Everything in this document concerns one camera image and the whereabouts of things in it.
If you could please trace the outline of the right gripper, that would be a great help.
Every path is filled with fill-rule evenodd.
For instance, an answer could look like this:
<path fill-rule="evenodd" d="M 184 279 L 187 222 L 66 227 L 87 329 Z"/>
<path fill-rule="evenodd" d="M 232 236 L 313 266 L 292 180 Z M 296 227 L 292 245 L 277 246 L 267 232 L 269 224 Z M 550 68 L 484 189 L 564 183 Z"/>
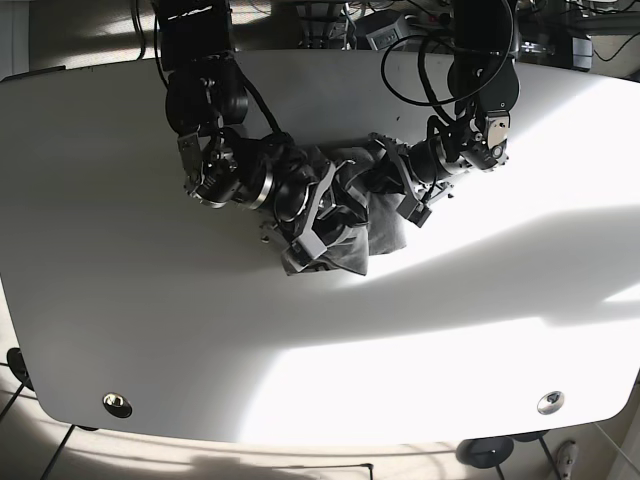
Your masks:
<path fill-rule="evenodd" d="M 356 199 L 341 179 L 351 162 L 326 157 L 266 164 L 269 186 L 259 208 L 271 215 L 264 236 L 284 265 L 339 265 L 356 246 Z"/>

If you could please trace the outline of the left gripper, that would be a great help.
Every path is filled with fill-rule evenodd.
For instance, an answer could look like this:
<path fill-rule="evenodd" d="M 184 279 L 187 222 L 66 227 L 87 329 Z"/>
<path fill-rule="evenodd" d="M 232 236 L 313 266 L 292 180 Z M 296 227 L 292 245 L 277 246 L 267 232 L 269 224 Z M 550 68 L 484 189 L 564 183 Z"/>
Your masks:
<path fill-rule="evenodd" d="M 439 135 L 415 145 L 397 143 L 379 133 L 369 135 L 383 151 L 382 159 L 371 172 L 369 189 L 376 193 L 402 193 L 396 212 L 421 228 L 432 213 L 432 205 L 451 195 L 454 175 Z"/>

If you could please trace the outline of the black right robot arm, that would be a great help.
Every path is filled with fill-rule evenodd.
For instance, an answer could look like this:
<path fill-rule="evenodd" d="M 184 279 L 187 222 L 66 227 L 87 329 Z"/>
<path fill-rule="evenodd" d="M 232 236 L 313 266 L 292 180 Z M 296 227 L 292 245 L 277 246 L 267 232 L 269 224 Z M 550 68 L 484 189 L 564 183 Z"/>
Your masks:
<path fill-rule="evenodd" d="M 211 208 L 258 212 L 263 238 L 301 271 L 348 239 L 368 212 L 341 164 L 300 147 L 235 59 L 226 1 L 155 1 L 154 55 L 177 135 L 184 189 Z"/>

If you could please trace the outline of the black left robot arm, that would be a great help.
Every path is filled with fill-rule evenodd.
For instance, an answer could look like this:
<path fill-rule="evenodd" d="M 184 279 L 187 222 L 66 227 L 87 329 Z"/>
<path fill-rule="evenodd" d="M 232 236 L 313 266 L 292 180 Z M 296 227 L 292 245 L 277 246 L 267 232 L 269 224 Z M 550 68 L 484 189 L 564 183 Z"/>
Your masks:
<path fill-rule="evenodd" d="M 396 143 L 374 134 L 387 166 L 371 181 L 371 190 L 388 193 L 400 188 L 404 197 L 397 212 L 421 227 L 434 201 L 448 194 L 455 178 L 471 170 L 488 172 L 503 165 L 520 84 L 515 72 L 519 53 L 517 4 L 514 1 L 455 1 L 453 26 L 417 35 L 417 71 L 426 96 L 408 98 L 389 82 L 397 99 L 432 109 L 425 138 L 414 144 Z M 430 44 L 447 48 L 453 62 L 447 76 L 450 97 L 440 99 L 427 72 Z"/>

